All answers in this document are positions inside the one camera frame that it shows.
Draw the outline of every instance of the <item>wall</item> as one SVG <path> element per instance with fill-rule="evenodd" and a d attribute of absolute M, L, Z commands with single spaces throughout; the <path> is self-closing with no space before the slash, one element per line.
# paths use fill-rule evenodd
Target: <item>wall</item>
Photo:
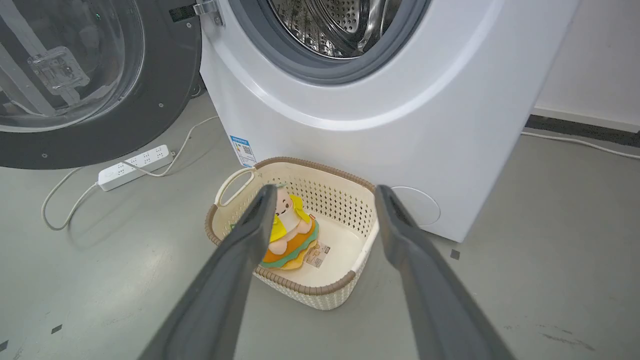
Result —
<path fill-rule="evenodd" d="M 640 131 L 640 1 L 582 0 L 533 113 Z"/>

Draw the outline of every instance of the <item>yellow vest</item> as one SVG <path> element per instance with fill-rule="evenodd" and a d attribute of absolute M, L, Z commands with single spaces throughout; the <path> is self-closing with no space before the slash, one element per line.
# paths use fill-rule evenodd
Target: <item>yellow vest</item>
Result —
<path fill-rule="evenodd" d="M 302 220 L 304 220 L 306 223 L 309 223 L 311 221 L 311 217 L 302 210 L 302 199 L 295 195 L 290 195 L 290 197 L 291 201 L 293 201 L 293 210 Z M 271 238 L 269 239 L 269 242 L 273 243 L 286 234 L 287 229 L 285 229 L 284 225 L 278 218 L 278 215 L 275 215 L 273 218 L 273 227 L 271 228 Z"/>

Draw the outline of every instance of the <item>dark baseboard strip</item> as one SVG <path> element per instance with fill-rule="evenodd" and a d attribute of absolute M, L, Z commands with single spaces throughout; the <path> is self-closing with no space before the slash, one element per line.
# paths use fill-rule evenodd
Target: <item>dark baseboard strip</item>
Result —
<path fill-rule="evenodd" d="M 630 133 L 628 131 L 609 129 L 608 127 L 580 124 L 550 117 L 537 115 L 529 116 L 525 127 L 531 129 L 553 131 L 555 133 L 583 136 L 595 140 L 618 143 L 620 145 L 640 147 L 640 131 Z"/>

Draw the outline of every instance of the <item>white power strip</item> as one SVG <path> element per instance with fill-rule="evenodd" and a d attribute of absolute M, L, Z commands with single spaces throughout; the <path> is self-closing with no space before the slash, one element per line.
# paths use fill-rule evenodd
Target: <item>white power strip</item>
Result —
<path fill-rule="evenodd" d="M 133 158 L 126 159 L 126 162 L 143 168 L 146 171 L 154 171 L 163 166 L 169 165 L 173 161 L 173 156 L 166 145 L 160 145 L 155 149 L 143 152 Z M 98 173 L 98 185 L 108 192 L 120 185 L 124 185 L 129 181 L 133 181 L 142 175 L 142 171 L 126 165 L 125 163 L 117 163 Z"/>

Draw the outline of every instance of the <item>basket bottom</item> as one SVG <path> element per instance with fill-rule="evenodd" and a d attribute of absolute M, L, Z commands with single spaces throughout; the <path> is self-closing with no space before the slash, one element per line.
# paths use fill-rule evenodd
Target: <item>basket bottom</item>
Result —
<path fill-rule="evenodd" d="M 306 262 L 295 270 L 269 269 L 269 271 L 305 286 L 326 286 L 343 278 L 356 262 L 362 251 L 365 238 L 357 231 L 313 211 L 320 230 L 318 242 L 331 249 L 322 265 L 316 268 Z"/>

